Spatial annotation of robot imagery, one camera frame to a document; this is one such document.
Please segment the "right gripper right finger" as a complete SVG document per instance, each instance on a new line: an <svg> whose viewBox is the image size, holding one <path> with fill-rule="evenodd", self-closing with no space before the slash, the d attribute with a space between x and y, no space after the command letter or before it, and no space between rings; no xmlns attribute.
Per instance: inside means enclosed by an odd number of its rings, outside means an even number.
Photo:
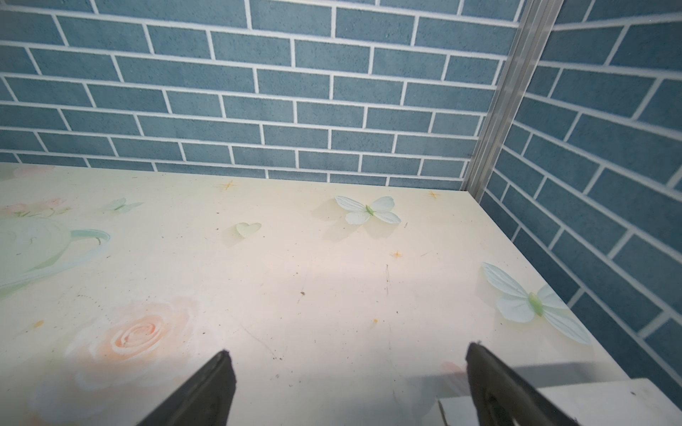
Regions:
<svg viewBox="0 0 682 426"><path fill-rule="evenodd" d="M469 344L466 362L480 425L577 426L485 346Z"/></svg>

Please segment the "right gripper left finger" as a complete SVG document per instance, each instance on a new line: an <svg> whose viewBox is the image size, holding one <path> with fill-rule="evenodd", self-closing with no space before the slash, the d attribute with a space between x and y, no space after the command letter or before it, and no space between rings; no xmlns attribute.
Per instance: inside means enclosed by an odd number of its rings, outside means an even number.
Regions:
<svg viewBox="0 0 682 426"><path fill-rule="evenodd" d="M231 356L226 350L219 351L139 422L139 426L225 426L234 394L236 373Z"/></svg>

